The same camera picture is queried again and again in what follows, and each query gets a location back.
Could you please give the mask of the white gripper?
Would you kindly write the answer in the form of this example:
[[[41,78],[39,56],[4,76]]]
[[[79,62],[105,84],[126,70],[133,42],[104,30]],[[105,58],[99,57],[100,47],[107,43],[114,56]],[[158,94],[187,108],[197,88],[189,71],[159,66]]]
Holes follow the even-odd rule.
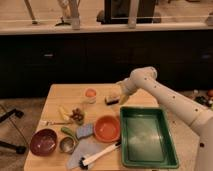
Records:
[[[129,78],[125,78],[122,81],[118,81],[117,85],[120,86],[122,95],[119,99],[119,104],[123,105],[126,103],[129,99],[129,96],[134,94],[136,92],[136,86],[133,84],[133,82]]]

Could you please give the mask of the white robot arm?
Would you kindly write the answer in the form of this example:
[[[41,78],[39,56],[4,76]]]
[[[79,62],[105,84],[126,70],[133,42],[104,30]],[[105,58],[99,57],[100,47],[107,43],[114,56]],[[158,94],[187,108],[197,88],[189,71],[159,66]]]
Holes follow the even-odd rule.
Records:
[[[194,171],[213,171],[213,111],[177,93],[157,81],[154,67],[134,69],[128,78],[118,82],[120,104],[138,89],[143,89],[167,107],[199,136]]]

